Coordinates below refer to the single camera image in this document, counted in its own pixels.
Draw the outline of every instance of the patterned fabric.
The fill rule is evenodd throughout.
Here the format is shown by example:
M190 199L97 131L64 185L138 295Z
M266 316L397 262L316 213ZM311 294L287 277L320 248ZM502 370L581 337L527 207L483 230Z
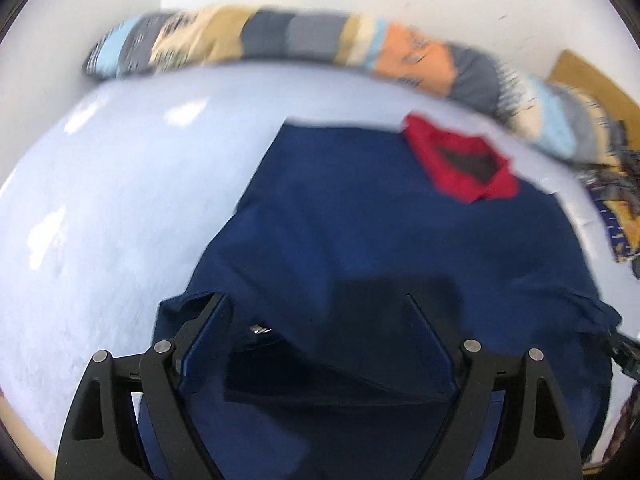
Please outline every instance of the patterned fabric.
M634 428L638 422L640 416L640 384L636 384L631 391L631 396L627 402L622 406L620 411L620 420L616 425L616 429L613 431L611 442L609 447L604 453L604 462L608 462L611 457L620 449L622 443L625 441L627 435Z
M368 16L241 6L155 12L109 32L84 69L113 78L241 59L310 60L360 69L493 116L515 137L555 158L630 175L620 159L613 121L590 95L544 82L475 49ZM625 149L627 155L635 153L626 144ZM631 159L640 166L640 155L627 157ZM598 174L583 177L603 180ZM616 258L624 261L639 251L640 193L638 186L630 191L621 182L615 194L610 183L605 194L588 189L600 201L598 208L607 210L608 224L615 218L623 239L612 238L611 243Z
M607 156L617 164L583 166L577 177L600 212L616 260L626 262L640 253L640 153L628 147L624 127L608 116L606 128Z

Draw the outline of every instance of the light blue surface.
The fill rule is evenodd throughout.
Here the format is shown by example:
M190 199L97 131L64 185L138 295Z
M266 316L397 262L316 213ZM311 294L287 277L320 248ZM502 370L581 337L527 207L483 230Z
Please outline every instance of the light blue surface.
M0 385L31 431L56 450L92 353L148 348L159 301L184 290L285 119L399 130L411 110L486 134L520 176L557 192L604 301L636 335L640 286L613 262L581 186L492 120L348 70L184 69L104 83L29 150L0 191ZM627 384L614 392L613 411L627 392Z

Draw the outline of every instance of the rolled blanket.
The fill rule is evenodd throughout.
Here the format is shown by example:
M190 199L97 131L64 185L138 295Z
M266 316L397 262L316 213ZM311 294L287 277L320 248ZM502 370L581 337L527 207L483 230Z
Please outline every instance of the rolled blanket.
M243 6L162 10L110 31L91 50L84 70L113 78L247 59L307 60L360 69L491 116L515 137L555 158L615 171L622 162L615 121L587 93L545 82L414 27L369 16ZM606 194L598 196L609 204L612 192L624 199L629 189L626 184L608 186ZM626 224L635 224L634 217ZM615 240L618 259L640 250L640 238L629 238L633 240L626 240L624 248Z

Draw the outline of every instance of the metal screw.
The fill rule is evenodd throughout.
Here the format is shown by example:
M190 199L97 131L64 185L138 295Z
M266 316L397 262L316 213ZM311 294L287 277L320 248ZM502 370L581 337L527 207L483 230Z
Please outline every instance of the metal screw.
M529 350L529 357L531 357L534 361L542 361L542 359L545 358L545 355L542 353L542 350L532 348L531 350Z
M465 341L465 349L469 352L479 352L482 345L475 339L467 339Z
M109 354L107 354L106 350L98 350L94 356L92 357L92 359L94 360L94 363L101 363L102 361L104 361L107 356Z
M165 352L168 352L170 349L171 349L171 343L166 339L163 339L162 341L158 341L154 345L154 350L159 354L164 354Z

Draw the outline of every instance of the red collar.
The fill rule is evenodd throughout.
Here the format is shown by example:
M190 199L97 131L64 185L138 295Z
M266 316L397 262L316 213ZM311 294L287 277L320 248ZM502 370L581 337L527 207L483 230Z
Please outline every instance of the red collar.
M467 137L456 132L441 130L429 121L409 114L404 118L404 138L420 161L434 186L442 193L471 203L480 198L512 198L518 193L518 179L509 168L509 160L482 137ZM495 173L482 183L471 173L454 166L442 150L463 156L490 156Z

